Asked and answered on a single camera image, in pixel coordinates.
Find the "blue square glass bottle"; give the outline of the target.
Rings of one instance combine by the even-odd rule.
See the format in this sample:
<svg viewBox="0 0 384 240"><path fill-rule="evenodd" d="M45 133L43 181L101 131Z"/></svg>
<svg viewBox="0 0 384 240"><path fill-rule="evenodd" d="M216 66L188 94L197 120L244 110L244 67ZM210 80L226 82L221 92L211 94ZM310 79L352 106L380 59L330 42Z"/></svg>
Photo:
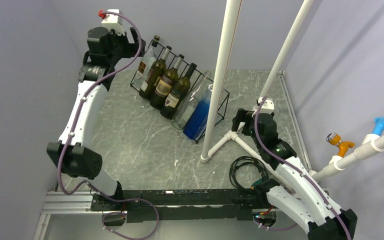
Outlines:
<svg viewBox="0 0 384 240"><path fill-rule="evenodd" d="M213 84L209 84L205 88L203 95L183 129L183 133L191 140L200 135L204 125L206 124L212 92Z"/></svg>

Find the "dark wine bottle cream label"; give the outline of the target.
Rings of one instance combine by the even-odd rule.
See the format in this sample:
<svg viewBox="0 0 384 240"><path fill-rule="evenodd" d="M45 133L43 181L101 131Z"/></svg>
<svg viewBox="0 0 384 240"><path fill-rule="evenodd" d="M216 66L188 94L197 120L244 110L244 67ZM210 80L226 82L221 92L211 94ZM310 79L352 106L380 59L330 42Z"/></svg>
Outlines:
<svg viewBox="0 0 384 240"><path fill-rule="evenodd" d="M166 60L172 50L172 47L167 45L162 54L162 57L156 60L149 69L145 82L142 84L139 95L146 100L150 100L155 91L157 80L161 78L164 71L167 69Z"/></svg>

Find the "green wine bottle grey capsule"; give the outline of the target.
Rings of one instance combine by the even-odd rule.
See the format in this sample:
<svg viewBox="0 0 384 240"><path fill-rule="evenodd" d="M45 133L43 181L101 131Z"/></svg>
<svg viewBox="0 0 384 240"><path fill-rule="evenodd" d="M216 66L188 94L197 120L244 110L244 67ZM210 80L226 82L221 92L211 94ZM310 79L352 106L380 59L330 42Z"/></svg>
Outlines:
<svg viewBox="0 0 384 240"><path fill-rule="evenodd" d="M179 54L173 67L166 70L158 81L155 91L149 101L149 104L153 108L160 110L163 106L166 97L175 84L175 81L179 78L178 69L184 58L184 55Z"/></svg>

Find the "clear glass bottle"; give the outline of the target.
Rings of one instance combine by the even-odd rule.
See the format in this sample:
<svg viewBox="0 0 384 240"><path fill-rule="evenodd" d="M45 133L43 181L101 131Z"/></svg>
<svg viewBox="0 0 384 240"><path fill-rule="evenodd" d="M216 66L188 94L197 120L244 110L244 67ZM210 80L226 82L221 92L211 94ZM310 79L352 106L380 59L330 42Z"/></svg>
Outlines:
<svg viewBox="0 0 384 240"><path fill-rule="evenodd" d="M178 130L182 130L189 118L192 116L199 102L212 91L213 82L211 80L213 73L211 71L205 71L195 85L180 103L177 112L174 114L171 124Z"/></svg>

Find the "dark wine bottle black top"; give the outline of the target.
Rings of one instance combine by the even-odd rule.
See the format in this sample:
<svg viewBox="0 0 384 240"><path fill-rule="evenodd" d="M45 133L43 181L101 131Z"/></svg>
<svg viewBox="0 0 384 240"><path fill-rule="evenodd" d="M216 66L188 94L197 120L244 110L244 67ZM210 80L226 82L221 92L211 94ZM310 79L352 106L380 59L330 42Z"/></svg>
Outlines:
<svg viewBox="0 0 384 240"><path fill-rule="evenodd" d="M188 70L185 75L176 80L174 86L171 88L169 94L167 95L164 105L160 110L160 114L171 120L178 109L181 101L186 97L187 93L191 88L190 78L193 75L197 65L192 62L189 65Z"/></svg>

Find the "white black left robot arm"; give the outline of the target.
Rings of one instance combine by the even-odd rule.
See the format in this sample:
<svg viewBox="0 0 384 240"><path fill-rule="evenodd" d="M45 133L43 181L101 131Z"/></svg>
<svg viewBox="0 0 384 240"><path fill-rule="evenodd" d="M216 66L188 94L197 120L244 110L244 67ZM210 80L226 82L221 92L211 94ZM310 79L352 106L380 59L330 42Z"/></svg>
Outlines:
<svg viewBox="0 0 384 240"><path fill-rule="evenodd" d="M130 32L133 42L129 42L126 32L115 29L100 26L88 31L88 50L79 70L72 112L58 140L46 147L57 168L57 182L63 193L72 195L79 188L77 185L68 191L63 185L63 175L80 178L80 183L95 190L111 210L119 209L124 203L122 185L103 169L103 158L91 149L91 143L100 107L118 73L115 66L121 59L134 61L145 53L146 42L137 29L131 27Z"/></svg>

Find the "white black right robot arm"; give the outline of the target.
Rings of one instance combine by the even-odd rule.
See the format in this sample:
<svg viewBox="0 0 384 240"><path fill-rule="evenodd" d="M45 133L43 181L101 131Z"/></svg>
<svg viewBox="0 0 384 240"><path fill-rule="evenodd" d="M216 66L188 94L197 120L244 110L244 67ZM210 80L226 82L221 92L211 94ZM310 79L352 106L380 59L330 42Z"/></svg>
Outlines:
<svg viewBox="0 0 384 240"><path fill-rule="evenodd" d="M358 217L344 210L310 176L296 151L279 138L272 113L255 113L240 108L232 120L232 130L244 123L242 134L250 136L262 162L283 177L298 197L275 179L264 180L253 188L256 203L280 209L301 227L309 240L352 240Z"/></svg>

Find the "orange pipe valve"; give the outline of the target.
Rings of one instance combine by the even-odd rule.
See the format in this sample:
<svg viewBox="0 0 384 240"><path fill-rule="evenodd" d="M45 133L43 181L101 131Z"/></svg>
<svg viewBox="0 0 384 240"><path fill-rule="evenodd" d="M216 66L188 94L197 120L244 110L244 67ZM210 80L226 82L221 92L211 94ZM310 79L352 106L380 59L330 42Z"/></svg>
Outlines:
<svg viewBox="0 0 384 240"><path fill-rule="evenodd" d="M326 141L338 148L337 156L344 157L349 149L355 147L355 143L352 141L342 140L342 137L336 132L331 132L326 136Z"/></svg>

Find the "white PVC side pipe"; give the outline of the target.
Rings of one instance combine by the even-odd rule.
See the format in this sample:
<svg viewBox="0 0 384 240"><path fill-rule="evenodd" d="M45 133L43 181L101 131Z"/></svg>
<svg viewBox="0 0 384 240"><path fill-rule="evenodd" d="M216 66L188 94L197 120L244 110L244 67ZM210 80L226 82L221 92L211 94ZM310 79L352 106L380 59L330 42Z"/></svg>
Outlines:
<svg viewBox="0 0 384 240"><path fill-rule="evenodd" d="M312 178L319 182L327 177L338 174L346 167L351 166L359 161L366 160L384 151L384 135L379 136L376 139L358 146L352 153L345 157L333 156L329 161L329 164L325 166L321 171L312 175Z"/></svg>

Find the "white PVC pipe frame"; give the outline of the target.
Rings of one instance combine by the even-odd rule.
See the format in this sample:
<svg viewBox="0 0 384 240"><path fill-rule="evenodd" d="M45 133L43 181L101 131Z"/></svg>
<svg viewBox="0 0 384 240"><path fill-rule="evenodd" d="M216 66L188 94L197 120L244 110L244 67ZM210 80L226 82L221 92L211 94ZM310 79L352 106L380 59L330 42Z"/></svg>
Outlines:
<svg viewBox="0 0 384 240"><path fill-rule="evenodd" d="M233 43L243 2L241 0L228 0L226 2L224 19L222 24L221 36L219 41L219 49L215 68L215 76L213 80L212 95L209 104L208 118L204 135L204 143L200 155L200 161L206 163L221 146L225 144L223 140L217 142L216 145L210 147L213 131L215 128L216 114L220 103L220 97L223 90L227 69L232 53ZM278 73L282 63L284 62L290 48L298 34L309 10L313 5L312 0L303 1L292 26L285 38L285 41L277 55L277 58L270 70L269 76L260 93L261 97L267 95L276 74Z"/></svg>

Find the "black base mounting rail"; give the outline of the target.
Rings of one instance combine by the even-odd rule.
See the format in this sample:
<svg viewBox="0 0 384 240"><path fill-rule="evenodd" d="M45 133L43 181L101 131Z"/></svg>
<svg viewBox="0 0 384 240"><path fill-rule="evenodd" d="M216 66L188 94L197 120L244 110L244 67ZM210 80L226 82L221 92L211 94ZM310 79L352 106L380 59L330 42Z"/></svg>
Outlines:
<svg viewBox="0 0 384 240"><path fill-rule="evenodd" d="M112 202L93 194L93 212L123 212L128 223L160 219L251 221L270 208L251 193L238 189L124 190L126 203Z"/></svg>

